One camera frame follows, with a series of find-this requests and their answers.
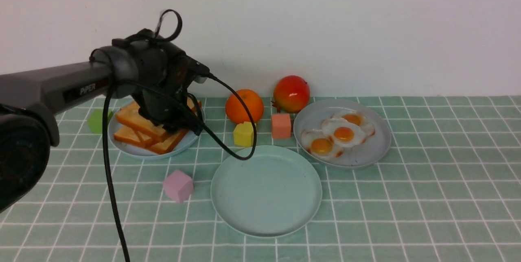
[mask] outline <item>plate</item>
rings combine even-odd
[[[203,120],[204,120],[205,117],[204,117],[203,109],[201,109],[201,113],[203,115]],[[138,159],[154,160],[154,159],[168,158],[168,157],[180,154],[181,152],[185,151],[188,147],[190,147],[192,144],[194,144],[195,141],[197,140],[197,138],[199,138],[199,136],[197,136],[194,132],[190,131],[182,138],[182,140],[179,142],[179,144],[177,144],[177,146],[175,147],[174,150],[172,150],[171,152],[166,153],[166,154],[157,154],[152,151],[149,151],[149,150],[146,150],[146,149],[143,149],[140,147],[136,147],[134,145],[125,144],[123,142],[119,142],[119,141],[115,140],[114,133],[117,130],[119,130],[119,128],[121,128],[122,126],[123,125],[120,124],[116,120],[116,116],[115,115],[112,116],[112,118],[110,118],[110,121],[108,123],[108,139],[109,139],[110,143],[112,143],[112,145],[114,145],[122,153],[124,153],[130,157],[134,157],[134,158],[138,158]]]
[[[365,143],[354,147],[350,152],[333,160],[324,161],[306,152],[321,164],[338,168],[362,168],[380,160],[391,147],[391,129],[374,110],[345,99],[324,99],[303,108],[293,122],[293,133],[297,143],[302,147],[300,135],[305,129],[320,129],[324,119],[329,119],[335,112],[352,110],[363,114],[374,125],[375,133]]]
[[[251,148],[237,152],[247,156]],[[277,238],[306,225],[316,214],[322,186],[305,157],[261,145],[249,160],[229,156],[217,168],[210,195],[219,217],[236,231]]]

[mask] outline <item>yellow cube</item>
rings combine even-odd
[[[242,147],[253,146],[253,125],[250,122],[244,122],[235,127],[233,130],[233,143]]]

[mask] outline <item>foam block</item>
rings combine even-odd
[[[271,136],[273,139],[286,139],[291,137],[290,114],[272,114]]]
[[[166,195],[176,201],[183,203],[194,191],[192,178],[180,170],[175,170],[163,181],[163,189]]]
[[[253,125],[250,122],[238,124],[233,129],[233,143],[242,147],[253,146]]]
[[[108,121],[110,121],[112,115],[112,110],[109,110]],[[99,108],[93,110],[93,112],[89,116],[89,119],[87,120],[87,123],[89,124],[89,129],[91,130],[92,134],[101,134],[103,132],[103,110]]]

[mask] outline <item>black cable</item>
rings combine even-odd
[[[158,38],[158,34],[161,29],[162,18],[168,12],[173,12],[177,16],[177,27],[175,29],[175,32],[173,32],[173,34],[171,36],[168,36],[166,38]],[[170,42],[170,41],[173,41],[175,38],[177,38],[177,36],[179,36],[179,33],[181,33],[182,25],[183,25],[183,23],[182,23],[181,15],[179,13],[177,13],[175,10],[169,9],[162,13],[162,15],[160,17],[160,21],[158,23],[158,27],[156,28],[156,32],[154,33],[154,37],[149,37],[144,34],[134,34],[132,36],[127,37],[127,39],[131,42],[139,41],[139,40],[148,40],[148,41],[152,41],[152,42],[156,42],[156,43]],[[101,51],[106,56],[106,58],[108,59],[108,63],[96,60],[96,58],[94,57],[94,53],[98,50]],[[151,92],[155,93],[156,95],[160,95],[160,96],[164,97],[165,99],[172,102],[179,110],[181,110],[187,118],[192,118],[192,120],[195,121],[200,127],[203,127],[203,129],[219,144],[219,146],[221,146],[227,153],[230,154],[230,156],[233,156],[239,160],[248,160],[253,156],[253,153],[255,152],[255,146],[257,145],[257,127],[255,126],[255,123],[253,121],[252,114],[248,110],[248,107],[246,106],[244,101],[241,99],[239,94],[237,94],[237,92],[235,90],[233,90],[231,87],[229,87],[223,81],[219,80],[219,78],[217,78],[213,74],[211,74],[211,73],[205,74],[210,79],[220,83],[222,86],[225,86],[229,91],[231,91],[231,93],[233,93],[233,95],[235,95],[237,97],[237,99],[240,101],[240,103],[246,110],[250,123],[252,123],[252,127],[253,127],[252,150],[250,151],[250,154],[245,157],[239,156],[238,154],[233,152],[231,149],[229,149],[229,147],[227,147],[219,139],[219,137],[217,137],[216,134],[214,134],[214,132],[212,132],[212,130],[210,130],[210,128],[208,128],[208,126],[206,126],[206,124],[204,123],[204,121],[202,119],[201,107],[197,103],[197,99],[193,94],[186,93],[186,95],[193,101],[193,104],[196,107],[197,116],[194,115],[193,112],[191,110],[189,110],[186,106],[184,106],[183,104],[181,104],[180,102],[175,100],[173,97],[169,96],[168,94],[166,94],[160,90],[157,90],[157,89],[149,87],[149,86],[145,86],[143,84],[140,84],[138,82],[134,82],[131,80],[123,80],[123,81],[117,82],[115,80],[114,63],[112,62],[112,58],[110,58],[110,55],[107,53],[107,51],[105,51],[103,49],[99,49],[99,48],[93,50],[91,52],[91,55],[89,56],[89,61],[106,64],[106,65],[108,65],[108,67],[110,68],[110,70],[112,72],[113,78],[112,78],[112,81],[110,82],[110,86],[108,88],[108,91],[107,91],[107,94],[105,97],[105,101],[103,104],[103,118],[102,118],[103,161],[105,164],[105,175],[107,177],[107,187],[108,187],[108,194],[110,197],[110,205],[112,206],[112,213],[114,215],[114,221],[116,224],[116,230],[118,231],[118,236],[119,236],[119,240],[121,243],[121,249],[123,250],[123,256],[125,257],[125,262],[130,262],[130,255],[129,255],[129,251],[128,251],[128,247],[127,247],[127,242],[125,240],[125,235],[123,234],[123,227],[121,225],[121,220],[119,218],[119,211],[118,211],[118,206],[116,203],[116,194],[114,191],[114,184],[112,182],[112,174],[110,171],[110,157],[109,157],[109,153],[108,153],[109,152],[109,150],[108,150],[108,106],[110,104],[110,99],[112,99],[112,95],[116,91],[117,87],[119,87],[120,85],[124,85],[124,84],[134,85],[134,86],[140,87],[142,89],[151,91]]]
[[[102,144],[103,144],[103,161],[105,163],[105,175],[107,176],[108,195],[110,196],[110,205],[112,206],[112,213],[114,214],[114,221],[116,223],[116,230],[118,231],[119,241],[121,242],[121,249],[126,262],[130,262],[129,250],[125,235],[123,234],[123,227],[119,219],[118,205],[116,204],[116,194],[114,191],[114,184],[112,183],[112,174],[110,173],[110,159],[108,156],[108,105],[112,94],[116,90],[117,84],[111,84],[105,97],[103,104],[103,119],[102,119]]]
[[[253,123],[252,114],[248,110],[248,108],[247,108],[246,104],[244,103],[244,101],[237,94],[237,92],[235,90],[233,90],[231,87],[229,87],[227,84],[225,84],[223,81],[219,80],[214,75],[209,76],[209,78],[211,78],[211,79],[215,80],[216,82],[218,82],[218,83],[222,84],[223,86],[225,86],[227,89],[229,89],[233,93],[233,95],[235,95],[239,99],[240,103],[245,108],[246,113],[248,114],[248,117],[250,118],[250,123]],[[119,85],[124,85],[124,84],[134,85],[134,86],[146,89],[148,91],[151,91],[151,92],[153,92],[153,93],[155,93],[157,95],[160,95],[162,97],[165,97],[166,99],[168,99],[169,101],[174,103],[174,105],[177,105],[177,108],[179,108],[185,115],[187,115],[189,117],[193,117],[194,119],[196,119],[196,122],[199,125],[201,125],[203,127],[203,129],[212,138],[214,138],[214,140],[227,153],[229,153],[231,156],[233,156],[233,157],[235,157],[235,158],[237,158],[239,160],[248,160],[249,158],[251,158],[253,156],[253,153],[255,152],[255,146],[257,145],[257,128],[255,127],[255,124],[252,124],[252,127],[253,127],[253,145],[252,145],[252,150],[250,151],[250,154],[248,156],[246,156],[246,157],[239,156],[235,152],[233,152],[231,149],[229,149],[219,139],[219,137],[217,137],[216,134],[214,134],[214,132],[212,132],[212,130],[210,130],[210,128],[208,128],[208,126],[206,126],[206,124],[199,119],[199,117],[196,117],[193,114],[193,112],[191,110],[188,110],[188,108],[186,108],[181,103],[177,102],[177,100],[175,100],[174,98],[170,97],[168,94],[166,94],[166,93],[164,93],[162,91],[156,90],[156,89],[154,89],[152,87],[148,87],[148,86],[145,86],[143,84],[139,84],[137,82],[131,81],[131,80],[123,80],[123,81],[120,81],[120,82],[117,82],[117,83],[114,82],[113,84],[110,85],[110,87],[108,89],[108,92],[107,92],[107,95],[106,95],[106,98],[105,98],[105,102],[103,104],[103,121],[102,121],[102,125],[103,125],[103,132],[102,132],[103,160],[104,160],[104,163],[105,163],[105,174],[106,174],[106,177],[107,177],[107,187],[108,187],[108,193],[109,193],[109,196],[110,196],[110,204],[112,206],[112,213],[114,214],[114,221],[116,223],[116,229],[118,231],[119,240],[121,242],[121,248],[123,250],[123,256],[125,257],[125,262],[130,262],[130,255],[129,255],[129,252],[128,252],[127,242],[125,240],[125,235],[123,234],[123,227],[121,226],[121,220],[119,218],[118,206],[116,204],[116,194],[115,194],[115,191],[114,191],[114,184],[112,182],[112,174],[110,172],[110,158],[109,158],[109,153],[108,153],[108,106],[110,104],[110,99],[112,98],[112,94],[114,93],[116,88]],[[198,107],[199,104],[197,104],[197,100],[194,100],[194,99],[195,99],[195,97],[192,98],[192,100],[194,101],[194,105]]]
[[[96,51],[100,51],[102,54],[106,56],[108,59],[108,63],[103,61],[97,61],[94,57],[94,53]],[[89,56],[90,62],[99,62],[107,64],[112,72],[112,82],[108,88],[107,95],[105,97],[105,101],[103,104],[103,113],[102,113],[102,145],[103,145],[103,162],[105,164],[105,175],[107,177],[107,188],[108,195],[110,197],[110,206],[112,206],[112,214],[114,215],[114,221],[116,224],[116,230],[118,231],[119,240],[121,242],[121,248],[123,250],[123,256],[125,257],[126,262],[130,262],[130,254],[127,247],[127,242],[125,240],[125,235],[123,234],[123,227],[121,226],[121,220],[119,218],[119,210],[118,205],[116,203],[116,193],[114,191],[114,184],[112,182],[112,174],[110,172],[110,159],[108,154],[108,106],[110,104],[110,99],[112,98],[112,94],[117,88],[117,84],[115,84],[114,80],[114,64],[112,63],[112,58],[108,55],[108,53],[104,49],[97,48],[91,52]]]

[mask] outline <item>orange cube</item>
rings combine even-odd
[[[271,136],[273,139],[286,139],[291,137],[290,114],[272,114]]]

